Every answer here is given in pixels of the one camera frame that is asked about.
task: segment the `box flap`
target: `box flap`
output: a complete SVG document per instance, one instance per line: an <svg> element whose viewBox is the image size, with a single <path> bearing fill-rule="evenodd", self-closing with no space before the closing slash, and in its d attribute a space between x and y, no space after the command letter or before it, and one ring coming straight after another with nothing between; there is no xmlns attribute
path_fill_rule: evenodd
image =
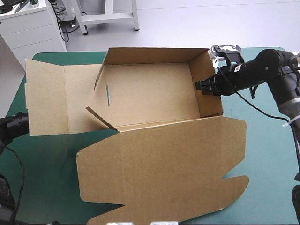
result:
<svg viewBox="0 0 300 225"><path fill-rule="evenodd" d="M229 206L248 177L223 176L243 160L245 144L246 123L218 116L118 133L81 150L82 199L125 204L89 225L184 221Z"/></svg>
<svg viewBox="0 0 300 225"><path fill-rule="evenodd" d="M26 60L30 135L76 134L108 127L85 107L100 64L58 66Z"/></svg>
<svg viewBox="0 0 300 225"><path fill-rule="evenodd" d="M85 110L100 66L101 64L64 66L70 134L107 129L107 126Z"/></svg>
<svg viewBox="0 0 300 225"><path fill-rule="evenodd" d="M26 59L30 135L68 133L64 67Z"/></svg>
<svg viewBox="0 0 300 225"><path fill-rule="evenodd" d="M176 63L190 62L196 56L208 51L202 48L110 48L99 71L95 87L104 65Z"/></svg>

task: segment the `cabinet drawer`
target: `cabinet drawer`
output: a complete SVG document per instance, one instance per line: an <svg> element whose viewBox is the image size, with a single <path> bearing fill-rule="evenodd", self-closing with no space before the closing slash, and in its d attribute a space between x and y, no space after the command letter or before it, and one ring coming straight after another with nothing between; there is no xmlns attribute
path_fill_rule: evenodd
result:
<svg viewBox="0 0 300 225"><path fill-rule="evenodd" d="M2 36L53 24L47 10L0 19L0 21L2 22L0 24Z"/></svg>
<svg viewBox="0 0 300 225"><path fill-rule="evenodd" d="M66 45L62 42L61 38L57 38L33 45L15 48L12 49L12 52L25 69L25 59L32 59L32 57L37 53L66 52Z"/></svg>
<svg viewBox="0 0 300 225"><path fill-rule="evenodd" d="M14 49L38 42L56 39L60 36L54 28L54 25L47 25L18 33L2 35L2 37L9 48Z"/></svg>

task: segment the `green table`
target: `green table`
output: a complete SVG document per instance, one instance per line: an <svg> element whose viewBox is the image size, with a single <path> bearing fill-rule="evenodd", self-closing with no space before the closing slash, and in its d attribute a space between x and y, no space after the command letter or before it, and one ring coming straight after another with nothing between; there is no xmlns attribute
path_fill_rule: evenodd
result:
<svg viewBox="0 0 300 225"><path fill-rule="evenodd" d="M243 56L245 60L250 60L262 49L243 49ZM102 63L105 54L105 52L40 53L33 59L58 65L98 64ZM27 111L24 83L25 80L15 96L8 115ZM241 93L250 98L246 90ZM279 115L266 85L261 85L256 95L257 99L253 101L256 105L269 113ZM291 191L295 184L293 176L297 166L290 130L282 129L282 122L270 120L249 108L237 96L224 97L222 100L225 116L246 120L248 124L247 156L227 176L245 174L250 177L250 184L243 196L232 206L189 222L297 223L291 201ZM20 153L25 166L25 188L17 219L28 223L48 223L58 220L65 224L85 224L90 218L119 207L115 204L81 200L75 161L76 153L80 149L115 133L113 130L105 130L76 135L39 137L25 135L15 139L10 146ZM5 151L0 157L0 171L9 180L14 197L17 199L20 185L19 164L10 152Z"/></svg>

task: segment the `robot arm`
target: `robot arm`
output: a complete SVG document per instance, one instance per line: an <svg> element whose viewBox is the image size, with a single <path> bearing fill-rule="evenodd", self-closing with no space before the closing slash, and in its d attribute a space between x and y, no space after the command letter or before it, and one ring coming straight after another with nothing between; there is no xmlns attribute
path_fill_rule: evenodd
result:
<svg viewBox="0 0 300 225"><path fill-rule="evenodd" d="M17 114L0 119L0 155L3 147L10 144L14 138L29 133L28 113Z"/></svg>
<svg viewBox="0 0 300 225"><path fill-rule="evenodd" d="M218 68L218 72L207 80L196 82L196 89L202 90L204 95L229 96L234 93L239 94L237 91L249 88L251 96L254 98L257 86L267 83L279 111L291 120L290 125L294 134L300 172L298 150L300 143L300 74L297 61L297 57L300 58L300 55L294 56L291 52L266 49L260 52L255 59L244 62L240 52L241 49L235 45L213 46L209 54L214 60L214 67ZM227 65L218 67L220 60L225 60ZM295 179L300 181L299 173ZM300 223L300 185L294 187L292 201Z"/></svg>

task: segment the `open cardboard box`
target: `open cardboard box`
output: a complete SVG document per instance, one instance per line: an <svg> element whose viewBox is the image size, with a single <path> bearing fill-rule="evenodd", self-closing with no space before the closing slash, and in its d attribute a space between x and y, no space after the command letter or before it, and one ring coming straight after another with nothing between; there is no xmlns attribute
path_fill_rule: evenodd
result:
<svg viewBox="0 0 300 225"><path fill-rule="evenodd" d="M222 177L245 156L246 124L195 90L214 74L207 50L111 48L101 66L27 61L31 135L119 131L77 154L82 199L125 205L90 224L183 221L244 192L248 177Z"/></svg>

